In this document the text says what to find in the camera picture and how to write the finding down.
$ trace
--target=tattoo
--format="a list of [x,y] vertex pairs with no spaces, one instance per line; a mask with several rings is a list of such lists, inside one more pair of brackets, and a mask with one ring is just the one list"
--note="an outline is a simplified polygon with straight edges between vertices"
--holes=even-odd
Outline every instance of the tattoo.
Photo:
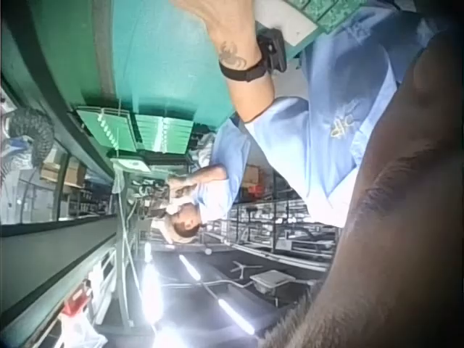
[[246,67],[247,65],[245,58],[237,55],[237,45],[234,42],[228,43],[224,41],[223,44],[220,45],[219,61],[223,65],[237,68]]

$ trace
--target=black wristband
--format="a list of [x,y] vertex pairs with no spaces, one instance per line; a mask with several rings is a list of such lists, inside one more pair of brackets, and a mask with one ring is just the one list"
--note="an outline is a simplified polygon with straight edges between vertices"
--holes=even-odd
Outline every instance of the black wristband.
[[227,77],[229,80],[246,82],[251,82],[253,80],[261,78],[268,71],[268,64],[264,57],[256,65],[246,70],[234,70],[225,67],[221,64],[221,62],[219,62],[219,67],[223,75]]

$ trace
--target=hair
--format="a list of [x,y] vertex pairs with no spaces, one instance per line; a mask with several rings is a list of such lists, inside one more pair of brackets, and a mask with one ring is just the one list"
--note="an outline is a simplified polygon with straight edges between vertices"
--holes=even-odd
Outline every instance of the hair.
[[191,229],[186,229],[185,223],[173,223],[174,231],[182,238],[193,238],[198,234],[200,224],[194,226]]

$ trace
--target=blue shirt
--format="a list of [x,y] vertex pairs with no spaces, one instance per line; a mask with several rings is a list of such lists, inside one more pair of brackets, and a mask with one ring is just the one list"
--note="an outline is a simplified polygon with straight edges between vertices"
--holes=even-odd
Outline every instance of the blue shirt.
[[276,99],[246,125],[314,221],[344,226],[370,134],[435,32],[412,12],[362,7],[305,49],[309,102]]
[[250,144],[247,135],[231,120],[227,120],[217,131],[210,165],[223,165],[227,179],[200,183],[193,192],[192,198],[199,206],[203,223],[227,216],[239,193]]

